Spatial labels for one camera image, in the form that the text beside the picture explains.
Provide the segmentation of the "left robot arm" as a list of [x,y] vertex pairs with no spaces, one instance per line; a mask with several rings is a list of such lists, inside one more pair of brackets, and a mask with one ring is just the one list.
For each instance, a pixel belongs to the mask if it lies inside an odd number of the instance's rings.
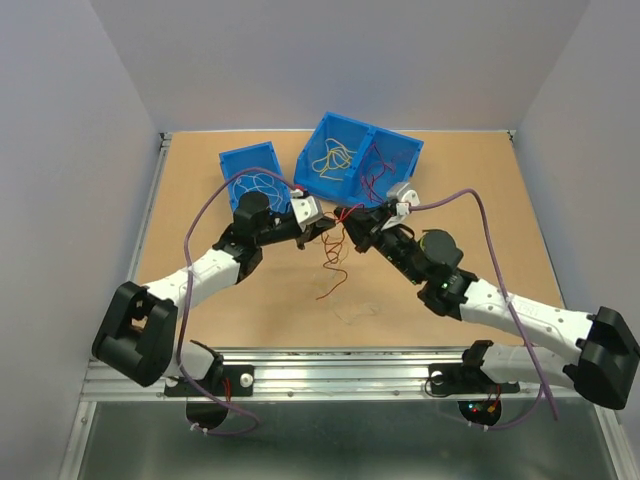
[[197,341],[176,340],[179,318],[252,274],[264,246],[292,240],[304,248],[335,224],[317,199],[303,193],[285,213],[272,210],[263,193],[242,195],[231,223],[199,259],[160,280],[127,281],[115,290],[93,356],[143,387],[162,377],[187,377],[199,393],[215,392],[222,384],[222,357]]

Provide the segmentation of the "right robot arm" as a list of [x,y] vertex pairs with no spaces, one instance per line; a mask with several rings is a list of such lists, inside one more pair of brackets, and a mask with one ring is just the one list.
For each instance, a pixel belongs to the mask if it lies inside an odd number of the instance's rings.
[[416,238],[403,225],[389,225],[382,207],[335,209],[356,250],[375,249],[411,283],[418,298],[433,313],[482,324],[513,335],[524,334],[525,359],[532,368],[550,367],[544,377],[574,389],[586,400],[622,410],[639,366],[639,344],[623,316],[608,307],[595,313],[558,309],[503,293],[488,281],[459,268],[463,258],[453,237],[430,229]]

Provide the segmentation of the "blue double-compartment bin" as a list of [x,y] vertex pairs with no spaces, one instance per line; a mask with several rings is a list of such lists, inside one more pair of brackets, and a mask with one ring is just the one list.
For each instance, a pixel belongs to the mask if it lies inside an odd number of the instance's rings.
[[336,113],[326,113],[301,151],[294,183],[341,205],[376,206],[413,176],[424,142]]

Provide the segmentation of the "small blue bin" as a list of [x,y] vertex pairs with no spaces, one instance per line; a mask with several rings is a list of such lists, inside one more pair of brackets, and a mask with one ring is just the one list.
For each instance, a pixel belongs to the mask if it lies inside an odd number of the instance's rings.
[[265,194],[273,211],[285,213],[290,210],[289,187],[264,172],[255,171],[255,168],[262,168],[279,176],[283,175],[271,142],[220,153],[219,164],[225,180],[240,171],[252,168],[251,172],[239,175],[227,186],[232,211],[238,207],[243,194],[253,191]]

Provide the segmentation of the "aluminium rail frame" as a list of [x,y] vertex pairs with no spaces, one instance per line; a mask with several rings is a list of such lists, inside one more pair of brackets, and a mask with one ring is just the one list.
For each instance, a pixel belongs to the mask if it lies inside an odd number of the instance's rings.
[[255,432],[205,439],[189,431],[186,398],[143,388],[106,365],[87,368],[64,479],[630,479],[613,411],[560,390],[561,422],[541,413],[491,436],[433,398],[425,380],[461,354],[441,327],[428,346],[356,344],[227,348],[255,367],[246,404]]

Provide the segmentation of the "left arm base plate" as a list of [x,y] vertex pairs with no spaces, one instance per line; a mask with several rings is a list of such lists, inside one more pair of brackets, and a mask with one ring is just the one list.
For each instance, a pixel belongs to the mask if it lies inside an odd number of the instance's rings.
[[[212,366],[203,379],[195,383],[216,397],[244,398],[253,395],[255,368],[251,364]],[[164,387],[164,395],[169,398],[201,396],[201,393],[187,380],[180,377],[175,386]]]

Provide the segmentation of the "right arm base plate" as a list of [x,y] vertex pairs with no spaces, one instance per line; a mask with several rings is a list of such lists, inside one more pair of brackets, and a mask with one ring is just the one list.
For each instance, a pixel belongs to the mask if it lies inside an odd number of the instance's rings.
[[438,398],[451,395],[515,394],[520,392],[520,385],[496,383],[480,369],[464,367],[461,363],[439,363],[429,367],[424,391]]

